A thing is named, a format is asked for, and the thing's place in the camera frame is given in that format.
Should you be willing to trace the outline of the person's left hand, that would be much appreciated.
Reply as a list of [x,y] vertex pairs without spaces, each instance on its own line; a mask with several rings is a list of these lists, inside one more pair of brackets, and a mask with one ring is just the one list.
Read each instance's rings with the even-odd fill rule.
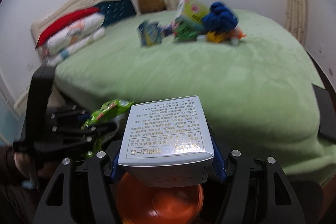
[[14,162],[18,171],[28,179],[32,179],[33,176],[51,177],[55,171],[52,163],[45,163],[40,170],[37,170],[37,167],[31,163],[29,156],[24,153],[15,152]]

